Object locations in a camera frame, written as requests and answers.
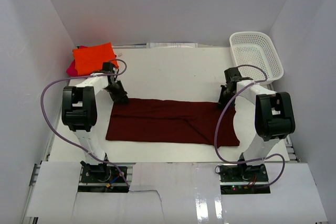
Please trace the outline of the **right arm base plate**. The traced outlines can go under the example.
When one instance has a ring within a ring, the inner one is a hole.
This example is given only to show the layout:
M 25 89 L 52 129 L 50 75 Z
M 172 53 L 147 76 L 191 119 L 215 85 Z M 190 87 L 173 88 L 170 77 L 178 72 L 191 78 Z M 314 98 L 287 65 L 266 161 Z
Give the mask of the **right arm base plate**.
M 222 195 L 270 194 L 269 178 L 264 164 L 259 166 L 217 165 Z

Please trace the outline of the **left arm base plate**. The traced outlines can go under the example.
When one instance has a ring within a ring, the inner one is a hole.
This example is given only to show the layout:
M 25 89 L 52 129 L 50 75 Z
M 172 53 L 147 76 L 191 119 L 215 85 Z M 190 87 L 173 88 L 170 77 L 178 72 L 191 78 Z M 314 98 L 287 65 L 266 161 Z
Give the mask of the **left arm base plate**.
M 127 166 L 119 166 L 118 169 L 107 164 L 91 165 L 81 162 L 81 174 L 78 184 L 80 193 L 128 193 L 129 188 L 125 179 L 128 179 Z

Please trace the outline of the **dark red t shirt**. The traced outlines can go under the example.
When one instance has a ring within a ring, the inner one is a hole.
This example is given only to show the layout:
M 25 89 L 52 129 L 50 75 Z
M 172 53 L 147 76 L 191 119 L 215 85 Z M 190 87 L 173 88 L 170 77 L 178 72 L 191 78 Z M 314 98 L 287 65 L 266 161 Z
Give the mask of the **dark red t shirt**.
M 214 102 L 130 98 L 126 105 L 113 105 L 106 140 L 239 146 L 235 109 L 228 108 L 220 120 L 221 112 Z

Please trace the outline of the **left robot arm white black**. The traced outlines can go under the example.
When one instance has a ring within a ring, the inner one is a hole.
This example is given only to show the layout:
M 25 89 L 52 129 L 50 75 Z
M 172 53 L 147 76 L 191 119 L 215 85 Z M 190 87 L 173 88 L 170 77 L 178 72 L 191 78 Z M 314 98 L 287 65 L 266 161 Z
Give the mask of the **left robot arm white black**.
M 112 171 L 106 163 L 108 156 L 93 129 L 98 120 L 96 95 L 104 90 L 109 93 L 114 104 L 128 104 L 127 92 L 116 77 L 118 73 L 115 63 L 104 62 L 101 70 L 95 71 L 76 86 L 64 87 L 62 92 L 62 122 L 85 149 L 86 158 L 81 165 L 86 174 L 100 182 L 108 181 Z

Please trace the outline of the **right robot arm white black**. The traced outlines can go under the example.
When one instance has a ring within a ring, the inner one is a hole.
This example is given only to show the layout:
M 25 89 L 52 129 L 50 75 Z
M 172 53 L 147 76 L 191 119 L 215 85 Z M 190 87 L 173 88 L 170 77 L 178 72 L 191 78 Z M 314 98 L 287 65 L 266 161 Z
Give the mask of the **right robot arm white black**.
M 220 158 L 237 177 L 243 181 L 256 182 L 261 175 L 266 175 L 264 162 L 272 155 L 273 147 L 295 131 L 296 123 L 292 109 L 290 94 L 275 92 L 264 88 L 262 83 L 268 80 L 262 71 L 263 79 L 254 80 L 243 77 L 240 66 L 224 71 L 226 83 L 221 86 L 219 105 L 223 111 L 219 119 L 223 119 L 226 111 L 241 96 L 255 106 L 255 137 L 249 147 L 241 153 L 238 161 L 231 162 Z

